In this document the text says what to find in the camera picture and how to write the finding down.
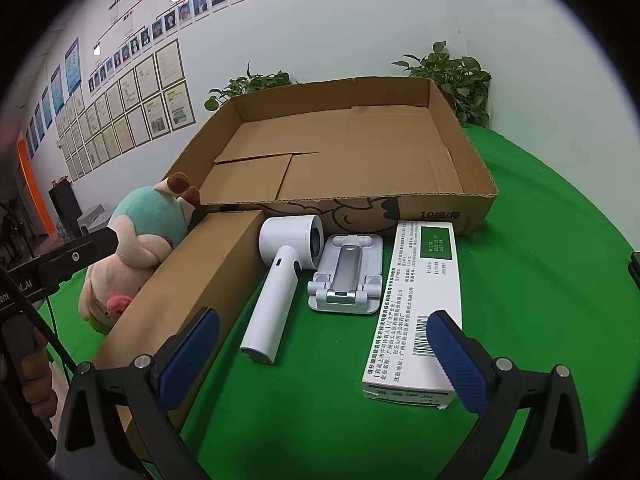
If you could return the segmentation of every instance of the human hand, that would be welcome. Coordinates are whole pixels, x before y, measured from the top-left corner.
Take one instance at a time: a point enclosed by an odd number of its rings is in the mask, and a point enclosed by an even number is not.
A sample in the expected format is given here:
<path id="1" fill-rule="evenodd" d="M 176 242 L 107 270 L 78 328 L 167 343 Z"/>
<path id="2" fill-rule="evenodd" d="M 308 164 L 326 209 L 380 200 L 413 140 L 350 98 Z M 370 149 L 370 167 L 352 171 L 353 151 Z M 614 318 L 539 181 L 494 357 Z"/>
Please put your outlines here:
<path id="1" fill-rule="evenodd" d="M 31 405 L 33 415 L 38 418 L 51 418 L 56 414 L 58 396 L 53 391 L 52 373 L 49 368 L 47 340 L 36 329 L 33 329 L 33 337 L 36 341 L 36 349 L 22 358 L 20 365 L 27 382 L 22 388 L 22 394 Z M 0 381 L 4 381 L 7 374 L 5 357 L 0 354 Z"/>

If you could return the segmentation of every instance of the blue poster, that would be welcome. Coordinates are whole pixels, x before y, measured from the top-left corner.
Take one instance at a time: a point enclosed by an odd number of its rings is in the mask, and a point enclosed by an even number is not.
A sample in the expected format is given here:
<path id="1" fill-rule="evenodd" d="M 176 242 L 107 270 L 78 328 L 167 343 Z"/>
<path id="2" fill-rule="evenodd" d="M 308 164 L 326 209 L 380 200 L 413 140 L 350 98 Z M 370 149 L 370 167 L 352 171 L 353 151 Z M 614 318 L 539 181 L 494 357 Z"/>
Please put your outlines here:
<path id="1" fill-rule="evenodd" d="M 36 106 L 36 111 L 33 113 L 36 117 L 36 128 L 38 129 L 38 137 L 40 140 L 44 139 L 44 126 L 42 126 L 42 115 L 40 113 L 40 105 Z"/>
<path id="2" fill-rule="evenodd" d="M 33 158 L 33 146 L 31 145 L 31 139 L 29 138 L 28 134 L 24 136 L 24 140 L 27 141 L 27 148 L 29 149 L 29 158 Z"/>
<path id="3" fill-rule="evenodd" d="M 38 150 L 38 136 L 36 135 L 36 128 L 33 126 L 33 118 L 29 122 L 29 133 L 31 134 L 31 142 L 33 143 L 33 151 Z"/>
<path id="4" fill-rule="evenodd" d="M 65 54 L 66 89 L 71 95 L 80 86 L 80 50 L 78 38 Z"/>
<path id="5" fill-rule="evenodd" d="M 42 93 L 42 113 L 44 114 L 44 123 L 47 125 L 47 128 L 49 128 L 53 122 L 53 118 L 51 117 L 51 104 L 49 103 L 49 87 L 46 87 Z"/>
<path id="6" fill-rule="evenodd" d="M 60 75 L 60 65 L 55 69 L 51 76 L 51 97 L 53 99 L 53 110 L 56 115 L 65 105 L 65 99 L 62 96 L 62 76 Z"/>

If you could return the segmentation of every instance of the white box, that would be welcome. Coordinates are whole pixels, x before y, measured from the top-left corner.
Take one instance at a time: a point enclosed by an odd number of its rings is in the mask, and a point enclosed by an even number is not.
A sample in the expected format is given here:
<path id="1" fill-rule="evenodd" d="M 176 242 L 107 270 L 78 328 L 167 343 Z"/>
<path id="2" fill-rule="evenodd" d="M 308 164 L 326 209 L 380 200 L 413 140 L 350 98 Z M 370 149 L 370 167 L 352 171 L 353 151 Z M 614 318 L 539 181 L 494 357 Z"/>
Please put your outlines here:
<path id="1" fill-rule="evenodd" d="M 429 314 L 462 328 L 453 226 L 400 221 L 378 325 L 362 377 L 365 397 L 446 408 L 456 393 L 426 338 Z"/>

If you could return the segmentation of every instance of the cardboard box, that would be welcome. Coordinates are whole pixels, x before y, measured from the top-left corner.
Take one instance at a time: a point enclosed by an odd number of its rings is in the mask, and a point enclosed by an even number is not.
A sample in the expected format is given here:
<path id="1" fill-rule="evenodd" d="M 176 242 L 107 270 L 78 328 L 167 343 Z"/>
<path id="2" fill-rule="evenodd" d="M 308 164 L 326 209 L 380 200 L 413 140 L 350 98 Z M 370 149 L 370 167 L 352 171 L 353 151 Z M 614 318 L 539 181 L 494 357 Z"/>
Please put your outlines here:
<path id="1" fill-rule="evenodd" d="M 497 195 L 428 79 L 363 77 L 234 97 L 168 174 L 212 211 L 319 214 L 327 234 L 393 234 L 399 219 L 473 232 Z"/>
<path id="2" fill-rule="evenodd" d="M 427 319 L 435 310 L 446 310 L 462 327 L 453 225 L 401 221 L 362 376 L 365 397 L 441 410 L 454 399 L 456 393 L 427 341 Z"/>
<path id="3" fill-rule="evenodd" d="M 182 406 L 169 418 L 180 428 L 231 327 L 266 267 L 258 251 L 264 221 L 259 211 L 207 215 L 146 282 L 104 339 L 96 368 L 128 366 L 140 354 L 155 354 L 203 307 L 220 316 L 220 340 Z M 118 407 L 127 437 L 141 458 L 148 455 L 127 408 Z"/>

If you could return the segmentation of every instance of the screw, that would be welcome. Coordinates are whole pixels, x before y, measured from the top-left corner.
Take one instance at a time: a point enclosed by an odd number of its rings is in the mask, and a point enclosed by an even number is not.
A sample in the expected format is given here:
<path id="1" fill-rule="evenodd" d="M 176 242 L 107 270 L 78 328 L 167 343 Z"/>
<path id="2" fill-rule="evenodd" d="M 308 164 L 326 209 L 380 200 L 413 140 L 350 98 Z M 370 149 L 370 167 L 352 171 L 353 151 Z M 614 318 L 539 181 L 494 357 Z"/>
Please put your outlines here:
<path id="1" fill-rule="evenodd" d="M 133 361 L 133 364 L 136 368 L 140 368 L 142 370 L 142 368 L 146 368 L 149 366 L 149 364 L 151 363 L 151 357 L 149 357 L 148 355 L 139 355 L 138 357 L 136 357 L 136 360 Z"/>
<path id="2" fill-rule="evenodd" d="M 80 363 L 77 367 L 76 367 L 76 373 L 78 374 L 85 374 L 87 373 L 89 370 L 91 369 L 91 363 L 88 361 L 84 361 L 82 363 Z"/>
<path id="3" fill-rule="evenodd" d="M 556 367 L 556 374 L 558 374 L 560 377 L 568 377 L 571 372 L 569 371 L 569 368 L 567 368 L 564 365 L 558 365 Z"/>
<path id="4" fill-rule="evenodd" d="M 495 365 L 498 367 L 498 370 L 503 372 L 508 372 L 513 368 L 513 363 L 509 361 L 506 357 L 500 357 L 495 360 Z"/>

